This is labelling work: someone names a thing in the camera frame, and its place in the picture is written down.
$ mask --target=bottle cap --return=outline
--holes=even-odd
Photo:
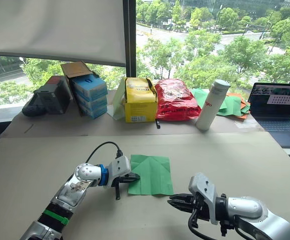
[[[230,84],[227,81],[216,79],[214,82],[214,87],[222,90],[228,90],[230,88]]]

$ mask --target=box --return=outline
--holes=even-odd
[[[72,79],[72,82],[75,90],[91,101],[108,94],[106,82],[98,75],[77,76]]]
[[[126,122],[154,122],[157,113],[157,92],[150,78],[125,77],[124,83]]]
[[[103,107],[107,105],[107,96],[100,97],[94,101],[86,98],[85,96],[81,95],[80,92],[76,91],[76,98],[80,105],[83,105],[85,108],[90,110],[95,110],[97,108]]]
[[[49,114],[63,114],[66,111],[70,96],[65,84],[64,76],[51,76],[45,85],[36,91]]]
[[[103,115],[107,112],[107,105],[99,107],[95,110],[90,110],[82,105],[80,105],[81,110],[88,116],[90,116],[92,119],[95,119],[96,117],[99,117],[100,115]]]
[[[74,77],[89,75],[89,74],[94,74],[97,76],[97,74],[95,72],[91,71],[87,67],[87,65],[82,61],[64,63],[64,64],[61,64],[60,66],[61,66],[61,69],[62,69],[64,75],[65,75],[65,79],[66,79],[66,82],[69,86],[70,93],[73,96],[73,101],[78,106],[78,100],[77,100],[76,94],[74,94],[75,88],[74,88],[72,79]],[[81,116],[86,114],[85,112],[82,111],[82,109],[80,107],[78,107],[78,110],[79,110],[79,114]]]

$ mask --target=laptop keyboard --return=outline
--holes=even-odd
[[[290,121],[259,120],[258,122],[268,132],[290,132]]]

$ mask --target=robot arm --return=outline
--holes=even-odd
[[[34,221],[20,240],[60,240],[61,232],[81,204],[89,187],[115,187],[116,200],[120,199],[119,183],[138,180],[131,172],[126,156],[116,158],[109,166],[82,163],[58,190],[37,221]]]
[[[173,207],[191,213],[188,221],[190,231],[204,240],[214,240],[199,233],[197,219],[209,221],[217,225],[220,222],[222,236],[228,229],[236,232],[247,240],[253,236],[256,240],[290,240],[290,223],[273,214],[266,205],[253,197],[218,197],[215,185],[198,173],[191,177],[189,191],[192,194],[176,194],[170,196],[168,203]]]

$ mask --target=yellow box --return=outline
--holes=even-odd
[[[125,77],[124,82],[126,122],[154,122],[157,113],[157,92],[151,79]]]

